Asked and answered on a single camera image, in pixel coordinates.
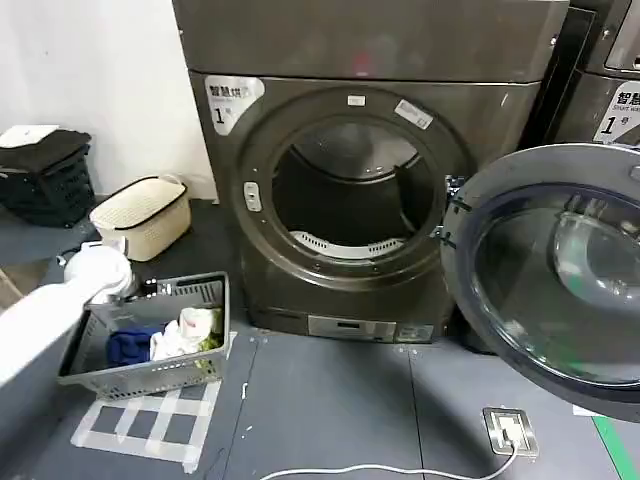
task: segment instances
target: gray plastic basket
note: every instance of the gray plastic basket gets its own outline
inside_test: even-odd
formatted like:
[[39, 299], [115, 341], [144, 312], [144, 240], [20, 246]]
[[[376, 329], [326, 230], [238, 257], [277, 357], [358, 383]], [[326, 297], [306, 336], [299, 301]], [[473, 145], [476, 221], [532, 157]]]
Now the gray plastic basket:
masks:
[[[122, 305], [94, 305], [79, 325], [58, 382], [78, 384], [111, 400], [137, 397], [222, 378], [229, 345], [229, 279], [224, 272], [158, 280], [158, 294]], [[186, 307], [222, 308], [224, 344], [167, 360], [107, 368], [111, 333], [132, 326], [163, 326]]]

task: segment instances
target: white cable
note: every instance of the white cable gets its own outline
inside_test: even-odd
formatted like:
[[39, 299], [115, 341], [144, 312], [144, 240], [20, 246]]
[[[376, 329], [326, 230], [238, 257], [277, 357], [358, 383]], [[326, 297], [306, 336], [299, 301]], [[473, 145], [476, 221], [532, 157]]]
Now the white cable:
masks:
[[516, 456], [518, 455], [518, 447], [517, 444], [511, 442], [513, 446], [513, 453], [509, 457], [509, 460], [505, 462], [498, 470], [493, 472], [490, 475], [486, 475], [484, 477], [466, 477], [464, 475], [455, 475], [453, 473], [440, 472], [438, 470], [405, 470], [404, 468], [390, 467], [388, 465], [376, 465], [376, 464], [364, 464], [364, 465], [352, 465], [350, 467], [344, 468], [298, 468], [295, 470], [282, 470], [280, 472], [270, 473], [269, 475], [262, 477], [260, 480], [272, 480], [273, 478], [284, 477], [286, 475], [313, 475], [313, 474], [327, 474], [327, 475], [338, 475], [341, 473], [354, 472], [356, 470], [385, 470], [387, 472], [400, 473], [402, 475], [437, 475], [439, 477], [451, 478], [453, 480], [493, 480], [498, 477], [504, 471], [511, 466], [511, 464], [515, 461]]

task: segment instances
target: white wall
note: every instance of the white wall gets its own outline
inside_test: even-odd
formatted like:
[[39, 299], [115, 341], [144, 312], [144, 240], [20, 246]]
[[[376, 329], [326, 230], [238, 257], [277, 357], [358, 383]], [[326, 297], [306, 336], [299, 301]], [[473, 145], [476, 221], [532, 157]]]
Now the white wall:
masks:
[[93, 137], [98, 194], [172, 172], [216, 198], [170, 0], [0, 0], [0, 128]]

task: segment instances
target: blue cloth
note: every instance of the blue cloth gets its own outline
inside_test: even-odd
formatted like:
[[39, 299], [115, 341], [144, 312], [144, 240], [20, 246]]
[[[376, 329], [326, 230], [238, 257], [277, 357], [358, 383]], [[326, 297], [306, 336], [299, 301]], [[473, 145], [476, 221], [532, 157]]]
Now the blue cloth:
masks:
[[109, 368], [148, 362], [151, 335], [161, 331], [161, 327], [137, 327], [112, 333], [107, 341]]

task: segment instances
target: black basket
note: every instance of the black basket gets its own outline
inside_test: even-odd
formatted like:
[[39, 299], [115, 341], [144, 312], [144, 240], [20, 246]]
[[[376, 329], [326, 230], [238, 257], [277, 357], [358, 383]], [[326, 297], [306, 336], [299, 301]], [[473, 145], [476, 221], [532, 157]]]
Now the black basket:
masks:
[[39, 172], [0, 170], [0, 203], [25, 222], [71, 228], [95, 205], [84, 145]]

